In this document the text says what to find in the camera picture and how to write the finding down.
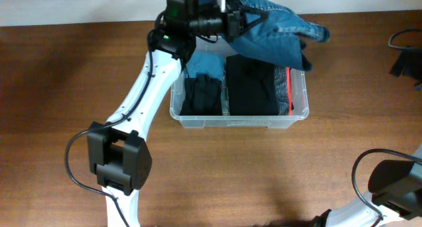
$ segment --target folded denim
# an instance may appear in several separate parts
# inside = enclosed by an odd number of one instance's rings
[[[240,2],[245,6],[268,11],[269,16],[266,21],[229,43],[237,53],[281,67],[311,70],[311,63],[302,54],[299,36],[316,42],[327,42],[330,39],[330,31],[327,28],[306,22],[291,9],[268,0]],[[246,16],[248,23],[258,18],[258,15],[253,14]]]
[[[208,75],[211,78],[224,80],[225,59],[217,53],[195,52],[187,63],[186,77],[196,78]]]

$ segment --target black folded clothing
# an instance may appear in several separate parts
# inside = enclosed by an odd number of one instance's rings
[[[278,115],[271,63],[234,55],[226,59],[230,115]]]
[[[180,115],[223,115],[222,82],[208,75],[185,79],[186,97]]]

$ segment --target white wall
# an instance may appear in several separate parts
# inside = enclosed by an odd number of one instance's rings
[[[422,9],[422,0],[271,0],[296,13]],[[166,0],[0,0],[0,26],[152,20]]]

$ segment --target plastic bin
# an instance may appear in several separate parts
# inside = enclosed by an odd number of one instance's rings
[[[230,45],[219,38],[218,42],[211,44],[196,39],[196,50],[210,53],[220,53],[224,57],[237,53]],[[228,104],[228,92],[223,81],[222,85],[222,116],[215,115],[179,115],[183,101],[185,100],[185,87],[183,80],[185,74],[171,86],[170,114],[180,122],[184,128],[204,127],[267,127],[273,129],[286,129],[293,123],[305,119],[309,115],[308,97],[305,83],[305,73],[295,69],[291,70],[291,99],[293,100],[292,115],[257,115],[257,116],[230,116]]]

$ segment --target wooden surface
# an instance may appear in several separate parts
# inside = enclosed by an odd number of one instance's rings
[[[399,52],[386,46],[393,32],[422,28],[422,11],[304,17],[332,33],[328,44],[309,43],[305,51],[314,65],[306,75],[309,117],[286,130],[184,129],[170,117],[167,94],[148,136],[154,164],[140,192],[144,226],[310,220],[355,198],[351,167],[363,151],[411,154],[422,143],[422,92],[412,79],[388,74]],[[73,185],[64,148],[126,97],[151,28],[151,22],[0,28],[0,226],[106,226],[104,197]],[[413,36],[404,43],[421,45]],[[71,168],[97,187],[87,155],[85,139],[76,142]],[[361,163],[362,190],[385,158]]]

